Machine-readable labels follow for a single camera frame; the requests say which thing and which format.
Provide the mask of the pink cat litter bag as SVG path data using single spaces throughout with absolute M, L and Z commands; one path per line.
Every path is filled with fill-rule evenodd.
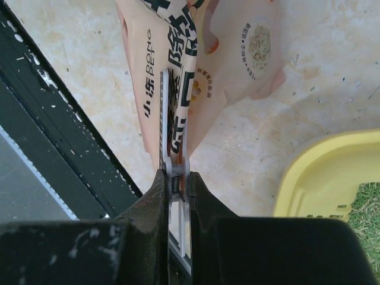
M 225 107 L 285 80 L 278 1 L 117 1 L 145 150 L 160 164 L 160 74 L 169 72 L 168 145 L 192 154 Z

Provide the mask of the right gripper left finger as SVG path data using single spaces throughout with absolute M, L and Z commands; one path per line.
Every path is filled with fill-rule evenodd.
M 1 225 L 2 284 L 168 284 L 169 188 L 162 170 L 115 218 Z

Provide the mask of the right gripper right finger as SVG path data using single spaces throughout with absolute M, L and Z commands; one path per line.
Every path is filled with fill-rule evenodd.
M 194 284 L 376 284 L 349 226 L 329 218 L 240 217 L 189 175 Z

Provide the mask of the black bag sealing clip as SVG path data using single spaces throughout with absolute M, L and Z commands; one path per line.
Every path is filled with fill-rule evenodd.
M 186 145 L 178 160 L 170 156 L 169 143 L 169 69 L 163 68 L 160 72 L 160 168 L 164 171 L 169 190 L 169 209 L 172 203 L 178 205 L 178 244 L 175 252 L 181 258 L 186 257 L 186 224 L 189 222 L 189 194 L 188 181 L 190 173 L 189 157 Z

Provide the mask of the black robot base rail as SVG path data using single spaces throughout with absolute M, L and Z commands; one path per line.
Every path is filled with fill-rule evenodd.
M 9 6 L 1 3 L 1 127 L 79 219 L 114 218 L 142 193 Z

